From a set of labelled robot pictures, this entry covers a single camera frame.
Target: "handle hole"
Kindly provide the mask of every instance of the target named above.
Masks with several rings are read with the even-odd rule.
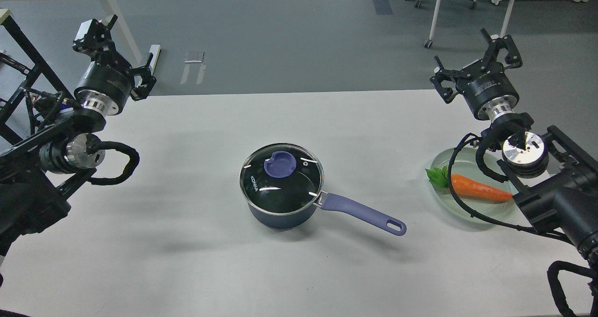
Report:
[[[392,229],[397,230],[397,231],[400,231],[401,229],[403,229],[403,227],[401,225],[399,225],[398,223],[393,223],[393,221],[388,221],[386,223],[386,225],[389,228],[392,228]]]

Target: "orange carrot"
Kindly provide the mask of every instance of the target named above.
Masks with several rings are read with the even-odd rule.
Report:
[[[432,170],[426,169],[426,172],[431,183],[440,187],[448,187],[449,180],[447,178],[447,170],[448,168],[445,166],[442,169],[438,167],[435,167]],[[478,181],[471,180],[468,177],[463,177],[460,174],[451,174],[451,181],[453,182],[455,193],[460,196],[491,200],[492,202],[505,202],[513,197],[513,194],[502,191],[502,189],[482,184]]]

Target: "glass lid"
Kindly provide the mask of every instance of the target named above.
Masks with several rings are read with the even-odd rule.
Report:
[[[241,169],[241,189],[256,208],[292,213],[312,204],[323,183],[322,166],[303,147],[271,144],[254,152]]]

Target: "gray floor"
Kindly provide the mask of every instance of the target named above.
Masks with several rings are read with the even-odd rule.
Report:
[[[372,0],[117,1],[141,49],[162,44],[154,95],[430,88],[434,55],[449,68],[481,57],[486,45],[478,30],[498,33],[506,10],[506,2],[481,0],[470,10],[468,0],[443,0],[434,45],[425,49],[435,0],[421,8],[388,0],[393,14],[376,14]],[[82,21],[103,17],[98,0],[0,1],[0,7],[11,9],[67,87],[75,87],[88,58],[72,51],[72,38]],[[537,132],[556,124],[594,157],[597,8],[598,0],[517,0],[508,30],[524,63],[508,72],[521,95],[517,111],[534,117]],[[19,58],[0,31],[3,48]],[[206,53],[199,85],[199,68],[181,84],[188,51]],[[15,87],[7,70],[0,68],[2,97]]]

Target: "pot handle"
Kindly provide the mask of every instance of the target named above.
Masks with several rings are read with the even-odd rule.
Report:
[[[344,212],[348,215],[352,215],[357,219],[361,219],[366,223],[374,225],[382,230],[402,236],[407,230],[407,226],[400,220],[395,219],[382,212],[378,212],[373,208],[368,208],[364,204],[360,204],[354,200],[346,198],[342,195],[327,193],[319,203],[323,210],[334,210],[337,212]],[[394,227],[400,227],[400,230],[389,226],[391,223]]]

